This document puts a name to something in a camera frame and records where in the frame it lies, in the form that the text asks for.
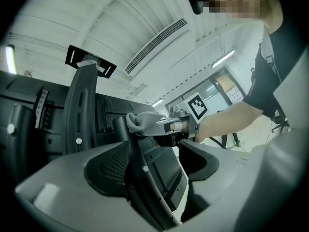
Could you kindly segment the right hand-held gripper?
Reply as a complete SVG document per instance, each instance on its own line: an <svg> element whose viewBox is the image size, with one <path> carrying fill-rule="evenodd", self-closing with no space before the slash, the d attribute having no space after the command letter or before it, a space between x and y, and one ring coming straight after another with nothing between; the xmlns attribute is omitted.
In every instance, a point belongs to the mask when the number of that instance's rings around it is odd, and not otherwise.
<svg viewBox="0 0 309 232"><path fill-rule="evenodd" d="M169 112L170 118L161 119L144 131L137 132L135 134L141 137L169 135L171 134L170 124L173 122L171 119L172 117L178 118L178 121L188 120L189 132L181 132L184 133L186 139L195 138L199 131L199 125L206 116L207 111L208 109L201 95L199 93L195 93L181 103L172 106Z"/></svg>

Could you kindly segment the black office chair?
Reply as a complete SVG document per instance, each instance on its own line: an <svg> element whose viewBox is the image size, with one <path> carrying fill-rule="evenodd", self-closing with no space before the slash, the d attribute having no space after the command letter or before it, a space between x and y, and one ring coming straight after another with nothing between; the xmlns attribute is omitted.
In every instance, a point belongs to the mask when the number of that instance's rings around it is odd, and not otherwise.
<svg viewBox="0 0 309 232"><path fill-rule="evenodd" d="M271 129L272 133L276 129L280 129L280 133L282 133L285 127L290 127L289 122L286 119L285 113L280 106L275 111L274 115L270 118L270 120L276 124L276 126Z"/></svg>

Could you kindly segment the person's right forearm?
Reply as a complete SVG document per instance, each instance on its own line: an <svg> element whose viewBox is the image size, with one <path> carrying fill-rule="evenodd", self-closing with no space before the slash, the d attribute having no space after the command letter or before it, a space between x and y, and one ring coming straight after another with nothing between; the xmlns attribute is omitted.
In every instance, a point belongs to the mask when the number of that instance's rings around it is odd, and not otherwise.
<svg viewBox="0 0 309 232"><path fill-rule="evenodd" d="M244 130L254 123L262 113L262 110L254 108L245 102L237 102L224 111L204 117L199 124L195 141L202 143L210 137Z"/></svg>

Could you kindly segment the rectangular ceiling light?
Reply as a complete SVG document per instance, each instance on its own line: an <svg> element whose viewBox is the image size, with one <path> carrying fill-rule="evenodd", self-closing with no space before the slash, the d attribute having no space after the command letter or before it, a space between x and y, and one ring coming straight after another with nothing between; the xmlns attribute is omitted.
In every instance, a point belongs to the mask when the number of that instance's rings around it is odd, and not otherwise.
<svg viewBox="0 0 309 232"><path fill-rule="evenodd" d="M9 73L17 74L14 58L14 48L12 46L5 47L5 59Z"/></svg>

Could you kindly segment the large black television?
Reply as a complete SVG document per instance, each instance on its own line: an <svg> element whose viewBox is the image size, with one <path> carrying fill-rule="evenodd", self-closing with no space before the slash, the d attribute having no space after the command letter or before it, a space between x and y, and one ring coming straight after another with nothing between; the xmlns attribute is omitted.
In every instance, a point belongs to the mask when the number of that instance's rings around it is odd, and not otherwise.
<svg viewBox="0 0 309 232"><path fill-rule="evenodd" d="M68 86L0 71L0 163L17 186L47 163L63 156L60 148L63 110ZM39 124L27 122L26 146L7 146L6 127L15 104L31 110ZM96 94L95 118L98 145L115 143L112 121L128 113L151 111L148 105Z"/></svg>

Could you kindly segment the person's right hand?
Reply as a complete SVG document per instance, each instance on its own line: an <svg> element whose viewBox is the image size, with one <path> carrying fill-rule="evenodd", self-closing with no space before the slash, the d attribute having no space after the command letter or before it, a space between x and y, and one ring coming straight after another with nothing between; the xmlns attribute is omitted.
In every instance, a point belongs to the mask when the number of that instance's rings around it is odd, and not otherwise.
<svg viewBox="0 0 309 232"><path fill-rule="evenodd" d="M189 121L175 121L170 124L170 130L171 131L182 131L184 133L189 132Z"/></svg>

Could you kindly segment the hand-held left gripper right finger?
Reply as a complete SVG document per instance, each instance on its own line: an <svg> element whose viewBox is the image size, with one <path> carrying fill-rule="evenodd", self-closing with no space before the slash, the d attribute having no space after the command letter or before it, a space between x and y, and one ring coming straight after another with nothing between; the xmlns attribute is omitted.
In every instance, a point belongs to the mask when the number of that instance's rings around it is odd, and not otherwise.
<svg viewBox="0 0 309 232"><path fill-rule="evenodd" d="M190 141L219 160L218 170L204 181L193 183L194 191L209 207L180 226L180 232L233 232L240 211L258 175L265 145L251 152L217 148Z"/></svg>

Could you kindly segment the person's black shirt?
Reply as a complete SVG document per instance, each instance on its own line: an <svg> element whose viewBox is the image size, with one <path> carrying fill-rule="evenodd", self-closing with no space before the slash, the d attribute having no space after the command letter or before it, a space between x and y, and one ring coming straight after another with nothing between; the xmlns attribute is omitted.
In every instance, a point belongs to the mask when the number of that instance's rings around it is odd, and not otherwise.
<svg viewBox="0 0 309 232"><path fill-rule="evenodd" d="M306 43L298 29L289 22L269 33L264 27L263 38L255 58L255 79L243 101L262 111L269 118L281 109L274 91L293 69L302 55Z"/></svg>

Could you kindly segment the ceiling air vent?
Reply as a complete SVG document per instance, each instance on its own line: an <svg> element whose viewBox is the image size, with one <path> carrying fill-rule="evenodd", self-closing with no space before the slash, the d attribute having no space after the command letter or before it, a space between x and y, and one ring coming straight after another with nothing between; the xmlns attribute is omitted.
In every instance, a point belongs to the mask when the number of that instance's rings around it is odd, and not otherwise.
<svg viewBox="0 0 309 232"><path fill-rule="evenodd" d="M181 18L161 30L126 65L126 74L136 76L158 53L189 31L187 24Z"/></svg>

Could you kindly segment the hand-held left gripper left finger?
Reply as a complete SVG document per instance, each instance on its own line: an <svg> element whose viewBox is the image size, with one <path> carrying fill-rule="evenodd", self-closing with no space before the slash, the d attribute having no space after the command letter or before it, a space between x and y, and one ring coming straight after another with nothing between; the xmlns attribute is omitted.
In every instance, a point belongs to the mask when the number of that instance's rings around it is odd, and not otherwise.
<svg viewBox="0 0 309 232"><path fill-rule="evenodd" d="M169 207L136 143L62 156L15 188L26 210L51 232L159 232Z"/></svg>

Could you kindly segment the black TV stand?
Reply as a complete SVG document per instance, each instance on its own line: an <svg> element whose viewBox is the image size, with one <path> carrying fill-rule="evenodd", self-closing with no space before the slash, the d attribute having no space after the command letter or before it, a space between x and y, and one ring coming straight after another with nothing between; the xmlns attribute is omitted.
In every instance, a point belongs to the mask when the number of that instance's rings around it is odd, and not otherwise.
<svg viewBox="0 0 309 232"><path fill-rule="evenodd" d="M98 145L97 140L95 118L96 85L98 78L110 78L116 68L114 64L75 46L68 48L65 63L74 67L77 71L69 86L63 110L63 125L60 134L60 148L63 151L63 156L105 146ZM18 148L27 145L30 139L30 129L26 128L27 122L34 123L35 126L39 124L38 119L35 118L29 108L15 104L9 118L9 124L6 127L8 134L7 146ZM175 217L174 211L183 197L186 180L172 150L173 143L177 141L177 133L171 131L171 134L166 136L138 136L129 131L126 125L126 115L115 118L112 121L112 126L116 139L115 143L136 143L143 153L147 169L150 171L156 186L169 207L168 230L179 226L180 220ZM14 195L19 201L15 192L17 186L14 187ZM23 205L22 207L37 223L48 232L51 232L31 215Z"/></svg>

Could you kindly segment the grey cloth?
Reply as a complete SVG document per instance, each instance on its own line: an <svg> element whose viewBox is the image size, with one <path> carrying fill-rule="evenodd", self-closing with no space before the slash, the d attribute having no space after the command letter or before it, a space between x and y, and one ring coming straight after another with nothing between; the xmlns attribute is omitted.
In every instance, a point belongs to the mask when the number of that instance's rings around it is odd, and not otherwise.
<svg viewBox="0 0 309 232"><path fill-rule="evenodd" d="M126 115L126 125L130 132L137 133L144 131L156 122L165 118L167 118L165 115L160 114L157 111L142 112L138 115L128 113Z"/></svg>

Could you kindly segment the dark framed glass door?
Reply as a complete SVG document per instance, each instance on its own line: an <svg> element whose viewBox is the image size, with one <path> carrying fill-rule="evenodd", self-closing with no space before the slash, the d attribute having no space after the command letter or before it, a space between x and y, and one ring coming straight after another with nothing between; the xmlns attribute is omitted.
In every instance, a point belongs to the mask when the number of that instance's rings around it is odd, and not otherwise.
<svg viewBox="0 0 309 232"><path fill-rule="evenodd" d="M183 102L196 92L201 95L210 115L243 100L245 96L243 88L234 76L226 67L222 67L187 92L167 103L165 108L170 110L171 107Z"/></svg>

